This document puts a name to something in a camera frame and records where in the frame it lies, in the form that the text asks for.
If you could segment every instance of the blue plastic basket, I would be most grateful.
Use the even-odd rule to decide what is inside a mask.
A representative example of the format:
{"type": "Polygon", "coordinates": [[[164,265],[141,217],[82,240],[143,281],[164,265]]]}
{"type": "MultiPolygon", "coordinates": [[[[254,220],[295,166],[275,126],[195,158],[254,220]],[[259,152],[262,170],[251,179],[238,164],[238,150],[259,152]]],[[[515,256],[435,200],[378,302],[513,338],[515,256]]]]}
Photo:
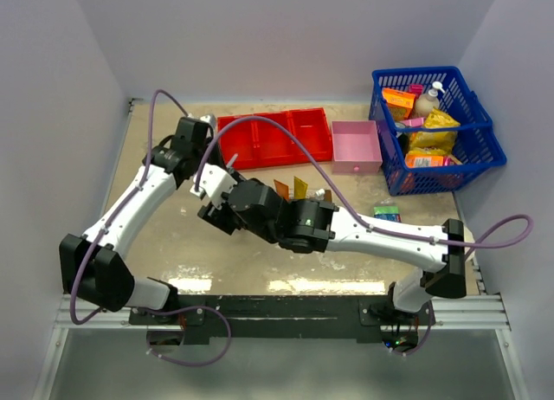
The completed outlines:
{"type": "Polygon", "coordinates": [[[396,195],[448,192],[469,184],[484,171],[506,164],[506,155],[494,137],[493,121],[477,95],[469,91],[456,67],[397,68],[373,71],[373,97],[370,120],[377,122],[383,172],[389,193],[396,195]],[[449,129],[397,129],[383,98],[383,88],[408,91],[409,84],[422,84],[425,92],[433,81],[440,81],[446,91],[439,95],[441,110],[461,123],[449,129]],[[457,131],[453,154],[463,165],[410,169],[404,163],[398,132],[457,131]]]}

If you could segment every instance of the red plastic bin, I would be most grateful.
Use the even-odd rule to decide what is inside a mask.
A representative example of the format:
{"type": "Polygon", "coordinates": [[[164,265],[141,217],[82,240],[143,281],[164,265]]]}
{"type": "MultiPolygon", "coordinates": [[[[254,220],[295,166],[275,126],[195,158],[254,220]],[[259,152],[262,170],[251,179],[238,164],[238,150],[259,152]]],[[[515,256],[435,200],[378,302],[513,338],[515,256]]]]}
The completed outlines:
{"type": "MultiPolygon", "coordinates": [[[[316,160],[332,159],[332,136],[323,108],[249,115],[266,117],[285,127],[316,160]]],[[[217,120],[217,130],[222,130],[240,117],[244,116],[220,117],[217,120]]],[[[225,161],[229,161],[238,153],[234,167],[239,170],[294,165],[308,161],[285,133],[263,121],[252,120],[235,126],[221,138],[220,145],[225,161]]]]}

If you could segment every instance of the gray wall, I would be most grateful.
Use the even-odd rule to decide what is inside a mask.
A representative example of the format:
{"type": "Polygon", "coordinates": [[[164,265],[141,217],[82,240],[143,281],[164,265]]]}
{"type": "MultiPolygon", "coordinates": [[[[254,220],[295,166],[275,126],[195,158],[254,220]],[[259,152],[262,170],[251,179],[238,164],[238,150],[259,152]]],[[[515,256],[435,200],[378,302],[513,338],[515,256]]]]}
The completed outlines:
{"type": "Polygon", "coordinates": [[[375,68],[457,64],[493,0],[78,0],[127,94],[368,100],[375,68]]]}
{"type": "Polygon", "coordinates": [[[0,0],[0,397],[30,398],[57,245],[99,214],[125,100],[75,0],[0,0]]]}
{"type": "MultiPolygon", "coordinates": [[[[500,290],[533,399],[552,399],[554,347],[554,0],[496,0],[461,60],[470,86],[492,113],[508,156],[503,171],[460,193],[470,227],[481,233],[514,212],[531,214],[531,237],[514,248],[481,251],[487,285],[500,290]]],[[[506,229],[494,239],[517,231],[506,229]]]]}

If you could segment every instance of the pink box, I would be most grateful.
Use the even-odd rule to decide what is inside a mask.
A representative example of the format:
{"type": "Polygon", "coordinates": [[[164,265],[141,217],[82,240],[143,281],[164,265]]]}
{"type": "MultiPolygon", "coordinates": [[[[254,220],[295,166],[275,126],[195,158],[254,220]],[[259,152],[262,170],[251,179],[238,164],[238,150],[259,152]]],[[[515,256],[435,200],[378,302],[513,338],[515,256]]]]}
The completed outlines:
{"type": "Polygon", "coordinates": [[[377,173],[383,163],[375,121],[333,121],[333,173],[377,173]]]}
{"type": "Polygon", "coordinates": [[[424,121],[425,119],[423,117],[418,117],[417,119],[402,120],[401,123],[406,125],[406,127],[414,128],[414,127],[422,127],[424,121]]]}

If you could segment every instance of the beige table surface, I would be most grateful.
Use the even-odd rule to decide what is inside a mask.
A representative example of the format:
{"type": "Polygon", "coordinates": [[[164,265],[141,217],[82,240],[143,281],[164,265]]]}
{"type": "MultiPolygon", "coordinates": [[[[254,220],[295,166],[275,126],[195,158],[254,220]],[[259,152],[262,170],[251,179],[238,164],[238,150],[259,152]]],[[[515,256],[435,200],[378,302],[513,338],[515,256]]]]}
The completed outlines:
{"type": "MultiPolygon", "coordinates": [[[[216,116],[318,107],[320,104],[188,104],[195,116],[216,116]]],[[[329,122],[367,119],[362,104],[323,105],[329,122]]],[[[175,131],[180,117],[170,103],[158,104],[154,117],[154,144],[175,131]]],[[[148,105],[137,104],[126,134],[108,205],[123,193],[140,167],[146,152],[148,105]]],[[[324,164],[331,174],[331,166],[324,164]]],[[[274,179],[292,185],[293,176],[308,182],[309,188],[325,187],[310,165],[282,166],[243,171],[273,185],[274,179]]],[[[383,173],[352,176],[332,175],[354,208],[371,215],[373,204],[389,198],[383,173]]],[[[247,231],[232,236],[196,216],[201,207],[189,193],[187,182],[167,199],[138,234],[126,264],[137,276],[168,281],[180,293],[209,294],[383,294],[392,281],[412,270],[408,264],[356,253],[312,253],[296,255],[267,244],[247,231]]],[[[451,194],[395,197],[404,223],[434,225],[457,218],[451,194]]],[[[478,294],[473,270],[467,269],[467,291],[478,294]]]]}

